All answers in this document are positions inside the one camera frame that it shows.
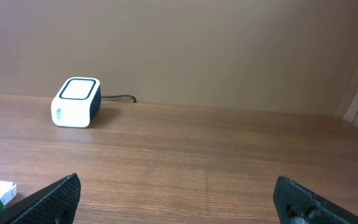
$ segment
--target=power cord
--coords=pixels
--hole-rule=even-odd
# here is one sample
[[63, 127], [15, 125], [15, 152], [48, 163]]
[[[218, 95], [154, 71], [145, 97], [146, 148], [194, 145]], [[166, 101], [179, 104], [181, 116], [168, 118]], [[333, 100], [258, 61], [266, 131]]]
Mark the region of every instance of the power cord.
[[136, 97], [132, 95], [102, 96], [102, 98], [120, 98], [120, 97], [131, 97], [132, 99], [134, 99], [134, 103], [136, 103]]

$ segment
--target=white device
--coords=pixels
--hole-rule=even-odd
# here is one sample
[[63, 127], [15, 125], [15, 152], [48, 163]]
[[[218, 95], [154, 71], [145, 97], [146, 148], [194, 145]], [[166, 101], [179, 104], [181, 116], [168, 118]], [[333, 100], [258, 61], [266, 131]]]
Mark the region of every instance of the white device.
[[16, 193], [17, 193], [16, 184], [12, 182], [0, 180], [0, 199], [2, 204], [4, 204], [4, 206], [8, 204], [16, 196]]
[[85, 128], [101, 104], [100, 82], [95, 78], [69, 78], [50, 106], [52, 121], [61, 127]]

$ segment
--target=wood grain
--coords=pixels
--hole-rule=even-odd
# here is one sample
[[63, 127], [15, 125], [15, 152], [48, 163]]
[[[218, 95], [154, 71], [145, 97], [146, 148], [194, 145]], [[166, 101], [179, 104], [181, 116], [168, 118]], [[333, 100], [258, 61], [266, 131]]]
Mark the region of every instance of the wood grain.
[[104, 101], [73, 129], [51, 100], [0, 95], [0, 179], [22, 198], [76, 172], [75, 223], [278, 223], [280, 175], [358, 215], [358, 129], [338, 118]]

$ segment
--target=white packaging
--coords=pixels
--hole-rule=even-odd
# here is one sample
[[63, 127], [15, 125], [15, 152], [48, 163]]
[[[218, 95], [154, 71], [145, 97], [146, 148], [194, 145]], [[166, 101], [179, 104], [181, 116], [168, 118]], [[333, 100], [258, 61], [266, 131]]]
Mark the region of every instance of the white packaging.
[[0, 199], [4, 206], [8, 204], [17, 193], [17, 185], [8, 181], [0, 180]]

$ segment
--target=brown wall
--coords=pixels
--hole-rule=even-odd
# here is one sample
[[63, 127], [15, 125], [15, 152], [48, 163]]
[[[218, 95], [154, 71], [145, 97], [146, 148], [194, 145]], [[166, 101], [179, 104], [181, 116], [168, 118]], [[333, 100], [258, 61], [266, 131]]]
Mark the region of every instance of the brown wall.
[[339, 115], [357, 65], [358, 0], [0, 1], [0, 93]]

